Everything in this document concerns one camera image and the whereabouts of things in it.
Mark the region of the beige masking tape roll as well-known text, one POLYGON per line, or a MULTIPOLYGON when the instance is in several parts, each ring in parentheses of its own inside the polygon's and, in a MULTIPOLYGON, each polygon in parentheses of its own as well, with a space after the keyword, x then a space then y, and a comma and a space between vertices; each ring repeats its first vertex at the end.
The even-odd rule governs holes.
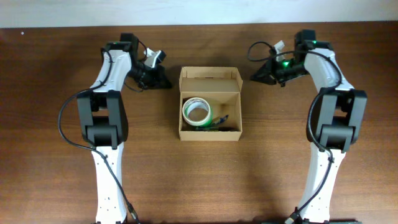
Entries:
POLYGON ((191 126, 208 126, 211 123, 212 108, 205 99, 189 98, 182 106, 183 119, 191 126))

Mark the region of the brown cardboard box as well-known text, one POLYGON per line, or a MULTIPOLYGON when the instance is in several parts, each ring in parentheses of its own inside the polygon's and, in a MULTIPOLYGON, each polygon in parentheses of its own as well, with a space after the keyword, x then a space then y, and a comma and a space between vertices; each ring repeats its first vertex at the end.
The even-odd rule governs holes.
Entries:
POLYGON ((243 132, 241 90, 243 80, 236 67, 182 67, 179 78, 180 114, 178 133, 181 141, 238 141, 243 132), (217 126, 233 127, 239 131, 195 131, 182 116, 182 106, 199 97, 209 102, 214 122, 229 115, 217 126))

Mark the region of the blue ballpoint pen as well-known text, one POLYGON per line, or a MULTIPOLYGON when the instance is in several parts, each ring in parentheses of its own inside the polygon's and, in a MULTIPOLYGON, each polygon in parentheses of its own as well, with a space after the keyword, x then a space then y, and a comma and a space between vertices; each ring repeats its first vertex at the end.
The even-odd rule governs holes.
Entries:
POLYGON ((212 122, 211 124, 206 125, 205 127, 206 128, 210 128, 210 127, 217 126, 217 125, 219 125, 221 123, 224 123, 228 118, 229 118, 229 115, 227 114, 227 115, 225 115, 223 117, 218 118, 216 121, 212 122))

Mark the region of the green tape roll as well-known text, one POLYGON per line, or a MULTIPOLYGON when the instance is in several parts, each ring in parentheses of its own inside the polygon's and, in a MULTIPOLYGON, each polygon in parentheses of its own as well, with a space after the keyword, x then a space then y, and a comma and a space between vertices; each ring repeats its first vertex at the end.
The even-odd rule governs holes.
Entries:
POLYGON ((185 108, 184 115, 187 123, 192 126, 206 126, 211 124, 213 112, 208 105, 203 103, 193 103, 185 108))

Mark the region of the yellow highlighter marker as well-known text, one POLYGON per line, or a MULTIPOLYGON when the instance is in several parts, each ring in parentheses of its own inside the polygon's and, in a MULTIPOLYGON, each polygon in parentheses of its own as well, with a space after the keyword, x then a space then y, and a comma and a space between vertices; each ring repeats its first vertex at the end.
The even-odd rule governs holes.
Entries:
POLYGON ((220 131, 219 126, 196 127, 195 131, 220 131))

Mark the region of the black pen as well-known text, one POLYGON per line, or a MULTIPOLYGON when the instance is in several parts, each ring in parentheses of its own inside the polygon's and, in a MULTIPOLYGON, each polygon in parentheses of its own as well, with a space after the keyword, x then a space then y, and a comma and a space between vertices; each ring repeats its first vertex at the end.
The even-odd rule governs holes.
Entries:
POLYGON ((226 126, 223 126, 223 127, 220 127, 220 131, 226 131, 226 132, 228 132, 228 131, 239 131, 238 129, 235 129, 235 128, 233 128, 233 127, 226 127, 226 126))

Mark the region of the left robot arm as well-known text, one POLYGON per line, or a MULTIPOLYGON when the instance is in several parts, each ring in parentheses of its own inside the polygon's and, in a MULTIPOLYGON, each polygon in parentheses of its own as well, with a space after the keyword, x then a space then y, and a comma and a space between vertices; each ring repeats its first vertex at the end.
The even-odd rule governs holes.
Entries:
POLYGON ((103 64, 96 81, 76 96, 82 137, 95 162, 95 222, 100 224, 126 223, 128 215, 137 216, 122 185, 122 155, 129 131, 121 95, 125 79, 132 78, 139 91, 172 87, 161 65, 165 52, 146 48, 139 59, 141 44, 132 33, 108 42, 101 50, 103 64))

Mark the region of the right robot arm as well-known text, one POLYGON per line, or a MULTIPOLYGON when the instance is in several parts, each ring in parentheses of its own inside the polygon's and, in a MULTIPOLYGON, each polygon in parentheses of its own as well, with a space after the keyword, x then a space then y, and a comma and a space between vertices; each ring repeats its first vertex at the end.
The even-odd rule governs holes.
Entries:
POLYGON ((308 110, 306 136, 311 158, 305 190, 286 223, 330 223, 330 202, 336 176, 346 153, 359 137, 368 100, 363 90, 351 85, 339 68, 329 42, 319 41, 314 30, 294 36, 292 58, 284 43, 269 47, 262 67, 250 79, 267 85, 310 75, 317 95, 308 110))

